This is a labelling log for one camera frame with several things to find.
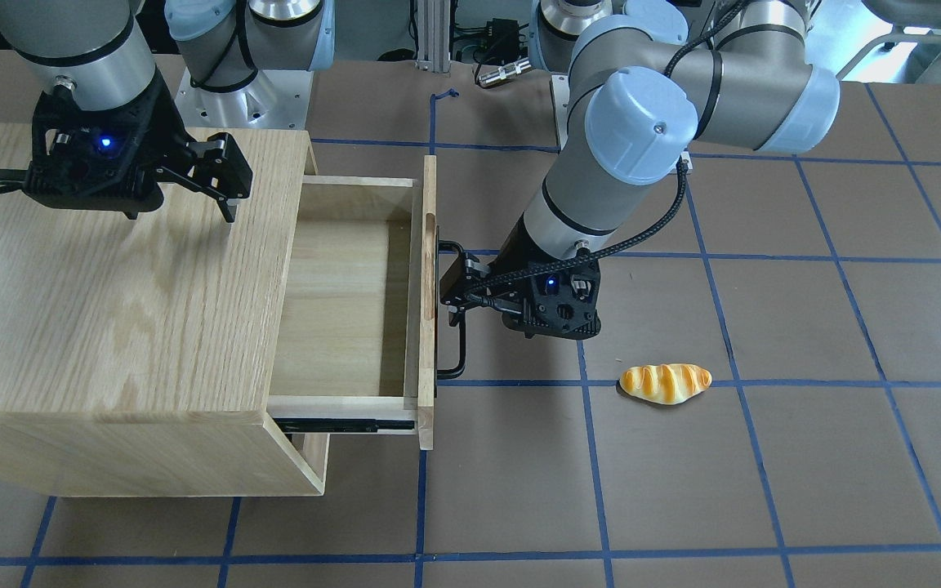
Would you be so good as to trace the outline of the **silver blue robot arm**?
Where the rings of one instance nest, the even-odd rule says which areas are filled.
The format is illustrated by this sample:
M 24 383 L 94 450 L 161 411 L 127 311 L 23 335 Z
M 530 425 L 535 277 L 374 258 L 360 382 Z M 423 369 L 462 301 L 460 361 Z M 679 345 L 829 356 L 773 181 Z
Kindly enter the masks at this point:
M 690 142 L 799 155 L 826 136 L 840 83 L 807 62 L 807 25 L 802 1 L 721 3 L 695 37 L 667 1 L 535 2 L 530 60 L 568 75 L 567 138 L 493 261 L 441 243 L 449 323 L 490 308 L 527 337 L 596 336 L 599 261 L 673 219 Z

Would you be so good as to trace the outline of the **silver robot arm on cabinet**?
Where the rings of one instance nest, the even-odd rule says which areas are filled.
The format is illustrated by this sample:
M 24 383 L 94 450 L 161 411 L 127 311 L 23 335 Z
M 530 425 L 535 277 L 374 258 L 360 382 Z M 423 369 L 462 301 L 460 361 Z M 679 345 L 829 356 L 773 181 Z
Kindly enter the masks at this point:
M 164 16 L 195 111 L 219 127 L 207 139 L 187 132 L 127 1 L 0 1 L 0 33 L 42 84 L 31 161 L 0 170 L 0 194 L 133 220 L 157 211 L 173 183 L 234 222 L 254 174 L 230 130 L 283 126 L 270 72 L 332 67 L 335 3 L 167 1 Z

